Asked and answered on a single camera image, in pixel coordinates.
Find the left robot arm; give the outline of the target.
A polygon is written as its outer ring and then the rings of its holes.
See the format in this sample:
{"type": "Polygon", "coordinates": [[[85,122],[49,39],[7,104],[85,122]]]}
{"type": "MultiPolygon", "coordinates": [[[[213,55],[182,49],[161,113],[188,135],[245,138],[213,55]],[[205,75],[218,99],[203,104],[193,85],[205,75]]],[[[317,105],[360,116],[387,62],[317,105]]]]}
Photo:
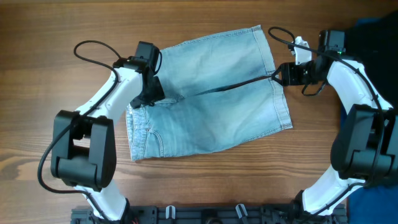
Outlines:
{"type": "Polygon", "coordinates": [[[49,192],[86,198],[91,208],[73,212],[72,223],[138,223],[113,181],[114,126],[127,106],[153,106],[165,98],[156,76],[161,62],[158,47],[139,42],[133,56],[119,56],[109,66],[109,79],[87,103],[55,116],[53,139],[40,159],[37,178],[49,192]]]}

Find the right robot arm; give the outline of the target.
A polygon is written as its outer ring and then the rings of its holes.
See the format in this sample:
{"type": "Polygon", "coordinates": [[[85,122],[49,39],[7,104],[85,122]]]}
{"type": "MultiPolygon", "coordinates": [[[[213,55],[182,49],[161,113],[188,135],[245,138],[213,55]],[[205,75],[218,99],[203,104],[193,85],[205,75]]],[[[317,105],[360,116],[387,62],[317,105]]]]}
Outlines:
{"type": "Polygon", "coordinates": [[[282,86],[330,85],[346,111],[330,167],[297,195],[290,213],[292,221],[308,223],[330,216],[355,190],[397,181],[397,111],[366,76],[362,61],[346,53],[343,31],[321,31],[316,50],[300,36],[284,43],[295,60],[281,64],[272,79],[282,86]]]}

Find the light blue denim shorts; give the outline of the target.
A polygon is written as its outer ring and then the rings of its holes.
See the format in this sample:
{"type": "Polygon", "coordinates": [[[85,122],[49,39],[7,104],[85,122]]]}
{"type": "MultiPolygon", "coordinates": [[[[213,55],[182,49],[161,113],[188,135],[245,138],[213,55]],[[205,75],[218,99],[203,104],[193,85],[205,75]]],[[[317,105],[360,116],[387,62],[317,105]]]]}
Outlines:
{"type": "Polygon", "coordinates": [[[274,71],[261,26],[163,49],[164,99],[126,110],[131,159],[209,154],[290,129],[274,71]]]}

